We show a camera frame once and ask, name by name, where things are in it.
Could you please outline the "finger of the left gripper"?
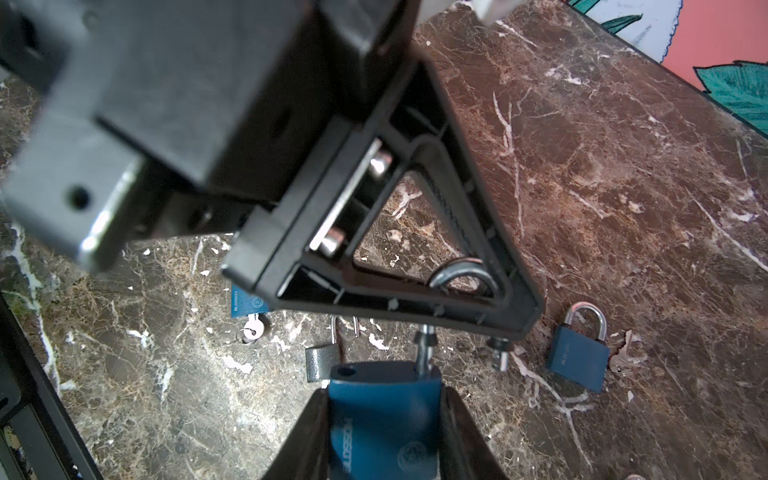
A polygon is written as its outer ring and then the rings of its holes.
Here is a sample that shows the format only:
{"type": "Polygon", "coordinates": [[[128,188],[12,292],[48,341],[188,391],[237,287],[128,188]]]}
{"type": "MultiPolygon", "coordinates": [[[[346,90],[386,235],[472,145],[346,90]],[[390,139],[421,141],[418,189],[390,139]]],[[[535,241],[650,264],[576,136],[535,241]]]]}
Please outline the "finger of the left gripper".
{"type": "Polygon", "coordinates": [[[370,116],[335,116],[278,205],[222,265],[275,309],[524,338],[544,301],[487,192],[434,68],[395,75],[370,116]]]}

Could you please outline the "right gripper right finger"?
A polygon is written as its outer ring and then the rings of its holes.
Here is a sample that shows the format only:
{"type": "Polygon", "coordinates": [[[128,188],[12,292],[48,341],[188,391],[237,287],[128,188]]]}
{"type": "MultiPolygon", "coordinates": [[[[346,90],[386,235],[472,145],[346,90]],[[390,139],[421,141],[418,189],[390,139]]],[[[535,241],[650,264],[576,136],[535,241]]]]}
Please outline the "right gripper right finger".
{"type": "Polygon", "coordinates": [[[446,385],[440,397],[440,478],[508,479],[460,395],[446,385]]]}

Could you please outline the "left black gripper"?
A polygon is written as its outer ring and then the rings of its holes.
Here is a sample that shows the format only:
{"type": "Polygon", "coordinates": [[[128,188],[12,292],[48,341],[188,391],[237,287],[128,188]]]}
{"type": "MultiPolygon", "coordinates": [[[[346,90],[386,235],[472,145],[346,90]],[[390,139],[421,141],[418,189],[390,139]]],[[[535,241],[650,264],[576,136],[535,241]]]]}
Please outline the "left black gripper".
{"type": "Polygon", "coordinates": [[[83,269],[131,238],[235,227],[281,200],[337,114],[369,110],[416,1],[5,1],[1,64],[43,96],[1,186],[83,269]]]}

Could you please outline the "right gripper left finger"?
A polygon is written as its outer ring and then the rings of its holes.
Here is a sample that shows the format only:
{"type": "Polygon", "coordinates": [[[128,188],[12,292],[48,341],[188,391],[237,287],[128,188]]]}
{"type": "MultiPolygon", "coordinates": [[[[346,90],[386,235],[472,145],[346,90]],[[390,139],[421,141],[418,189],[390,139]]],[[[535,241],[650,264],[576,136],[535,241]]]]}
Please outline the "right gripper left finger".
{"type": "Polygon", "coordinates": [[[329,396],[319,388],[309,398],[262,479],[328,479],[329,396]]]}

